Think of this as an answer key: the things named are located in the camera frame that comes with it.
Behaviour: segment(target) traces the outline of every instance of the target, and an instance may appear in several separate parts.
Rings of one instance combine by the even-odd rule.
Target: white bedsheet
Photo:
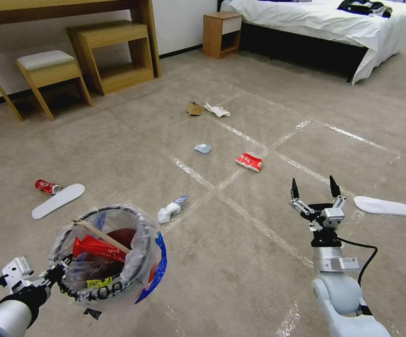
[[[225,0],[222,11],[237,12],[244,21],[291,33],[365,46],[369,50],[352,84],[370,76],[374,67],[397,54],[406,42],[406,4],[381,1],[393,9],[390,18],[338,10],[342,0],[270,2]]]

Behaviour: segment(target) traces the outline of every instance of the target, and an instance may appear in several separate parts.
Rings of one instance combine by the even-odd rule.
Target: gray carpet
[[[61,227],[91,207],[130,200],[155,216],[189,196],[162,228],[168,269],[147,299],[115,303],[95,321],[55,288],[27,336],[327,336],[311,291],[312,235],[288,203],[292,178],[304,201],[329,201],[333,175],[348,197],[339,234],[380,249],[365,299],[392,336],[406,337],[406,217],[364,214],[352,200],[406,203],[406,47],[354,86],[246,52],[194,51],[161,65],[161,79],[94,95],[93,108],[69,89],[47,93],[53,122],[32,100],[19,102],[23,123],[0,105],[0,270],[20,255],[45,269]],[[191,117],[191,100],[232,115]],[[209,154],[193,149],[201,142]],[[260,173],[235,163],[244,151],[264,157]],[[47,199],[38,178],[87,189],[33,220]],[[370,251],[345,254],[363,263]]]

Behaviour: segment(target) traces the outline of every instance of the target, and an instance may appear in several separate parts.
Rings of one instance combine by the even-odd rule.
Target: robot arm
[[[25,257],[17,257],[7,264],[0,278],[9,295],[0,301],[0,337],[23,337],[39,314],[39,307],[50,297],[52,286],[65,275],[72,261],[67,256],[38,277]]]
[[[314,235],[311,246],[317,276],[312,290],[329,325],[330,337],[390,337],[368,309],[358,282],[344,273],[360,270],[360,265],[356,257],[343,256],[341,239],[335,231],[345,218],[346,197],[341,196],[332,176],[330,185],[333,200],[326,204],[307,205],[300,200],[295,179],[290,190],[290,205],[310,222]]]

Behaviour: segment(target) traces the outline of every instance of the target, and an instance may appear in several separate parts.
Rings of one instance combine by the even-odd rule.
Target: wooden stick
[[[92,234],[98,236],[99,238],[101,238],[105,242],[109,243],[110,245],[113,245],[114,247],[120,249],[125,254],[128,254],[128,252],[130,251],[130,249],[126,248],[124,245],[122,245],[120,242],[114,240],[112,237],[106,235],[101,230],[95,228],[89,222],[84,221],[84,220],[79,220],[79,219],[72,220],[72,222],[74,224],[76,224],[76,225],[79,225],[79,226],[82,226],[82,227],[86,228]]]

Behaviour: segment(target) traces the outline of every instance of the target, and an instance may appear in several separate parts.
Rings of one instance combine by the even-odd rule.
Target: black bed frame
[[[217,0],[217,11],[223,0]],[[368,48],[242,22],[240,49],[341,75],[351,82]]]

